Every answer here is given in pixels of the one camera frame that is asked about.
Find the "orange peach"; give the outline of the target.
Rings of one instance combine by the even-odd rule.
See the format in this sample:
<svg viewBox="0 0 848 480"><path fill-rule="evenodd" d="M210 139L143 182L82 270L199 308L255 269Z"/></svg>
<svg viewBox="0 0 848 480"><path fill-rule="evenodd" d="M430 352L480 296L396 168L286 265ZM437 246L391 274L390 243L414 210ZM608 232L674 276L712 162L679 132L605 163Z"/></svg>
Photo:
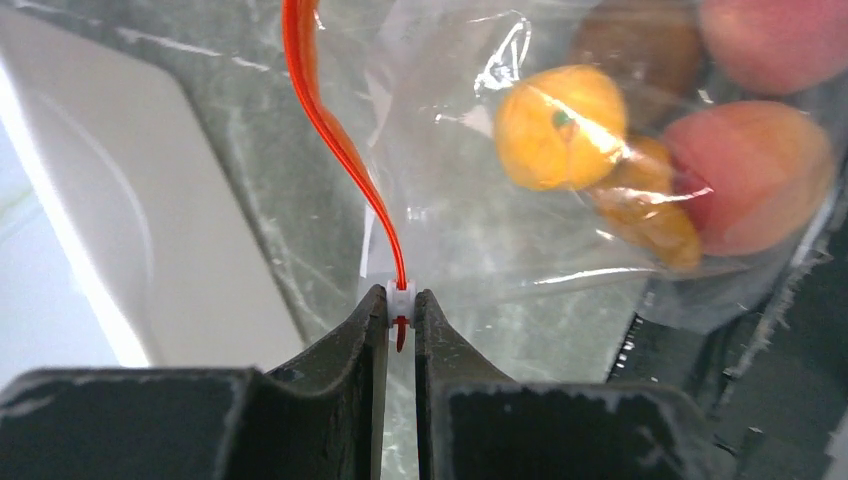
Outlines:
<svg viewBox="0 0 848 480"><path fill-rule="evenodd" d="M835 175L828 132L776 101L737 101L688 114L663 132L676 192L710 256L770 249L806 225Z"/></svg>

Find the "dark orange fruit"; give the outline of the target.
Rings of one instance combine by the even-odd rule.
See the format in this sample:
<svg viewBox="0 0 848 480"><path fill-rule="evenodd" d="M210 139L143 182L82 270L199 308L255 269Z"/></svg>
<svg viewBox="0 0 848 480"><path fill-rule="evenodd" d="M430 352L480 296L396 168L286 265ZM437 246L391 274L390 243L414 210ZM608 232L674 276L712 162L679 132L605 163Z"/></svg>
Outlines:
<svg viewBox="0 0 848 480"><path fill-rule="evenodd" d="M619 238L648 249L667 268L700 266L702 247L693 222L674 198L672 156L660 141L632 136L614 170L587 193Z"/></svg>

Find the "yellow orange fruit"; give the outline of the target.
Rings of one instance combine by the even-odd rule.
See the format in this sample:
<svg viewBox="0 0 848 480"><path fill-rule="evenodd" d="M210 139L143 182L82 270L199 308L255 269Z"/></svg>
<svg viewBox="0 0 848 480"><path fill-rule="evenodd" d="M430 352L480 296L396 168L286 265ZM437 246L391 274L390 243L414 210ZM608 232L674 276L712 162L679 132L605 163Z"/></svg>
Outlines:
<svg viewBox="0 0 848 480"><path fill-rule="evenodd" d="M493 140L515 184L581 190L619 162L628 111L614 80L590 65L568 65L515 84L498 106Z"/></svg>

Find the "red peach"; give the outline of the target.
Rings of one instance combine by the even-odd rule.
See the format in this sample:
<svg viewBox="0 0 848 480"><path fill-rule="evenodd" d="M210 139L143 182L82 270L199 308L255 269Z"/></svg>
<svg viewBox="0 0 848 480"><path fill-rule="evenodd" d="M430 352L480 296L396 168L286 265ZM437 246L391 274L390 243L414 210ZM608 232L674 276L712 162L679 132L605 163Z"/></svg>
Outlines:
<svg viewBox="0 0 848 480"><path fill-rule="evenodd" d="M698 16L715 62L749 91L790 94L847 69L845 1L703 1Z"/></svg>

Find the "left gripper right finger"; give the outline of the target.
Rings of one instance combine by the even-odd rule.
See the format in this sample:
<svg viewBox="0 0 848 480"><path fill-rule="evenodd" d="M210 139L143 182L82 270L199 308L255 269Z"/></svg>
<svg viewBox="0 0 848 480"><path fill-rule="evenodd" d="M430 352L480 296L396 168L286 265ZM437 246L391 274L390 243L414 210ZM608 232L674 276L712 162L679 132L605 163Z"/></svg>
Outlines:
<svg viewBox="0 0 848 480"><path fill-rule="evenodd" d="M435 295L414 307L423 479L718 479L704 415L657 383L519 382L448 322Z"/></svg>

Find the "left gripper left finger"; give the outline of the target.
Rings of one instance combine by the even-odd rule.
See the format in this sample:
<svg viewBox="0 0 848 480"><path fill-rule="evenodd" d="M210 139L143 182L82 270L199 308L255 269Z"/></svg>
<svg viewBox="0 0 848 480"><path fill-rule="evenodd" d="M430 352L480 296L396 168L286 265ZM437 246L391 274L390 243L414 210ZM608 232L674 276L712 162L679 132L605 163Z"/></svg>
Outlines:
<svg viewBox="0 0 848 480"><path fill-rule="evenodd" d="M386 292L288 362L40 369L1 393L5 479L376 479Z"/></svg>

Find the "clear zip top bag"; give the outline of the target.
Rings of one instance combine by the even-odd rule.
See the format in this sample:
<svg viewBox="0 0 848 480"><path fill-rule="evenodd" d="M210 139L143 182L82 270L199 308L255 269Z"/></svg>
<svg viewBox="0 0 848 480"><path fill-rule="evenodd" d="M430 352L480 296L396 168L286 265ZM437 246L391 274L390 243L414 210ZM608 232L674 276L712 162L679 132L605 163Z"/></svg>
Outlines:
<svg viewBox="0 0 848 480"><path fill-rule="evenodd" d="M843 1L286 1L483 478L847 475Z"/></svg>

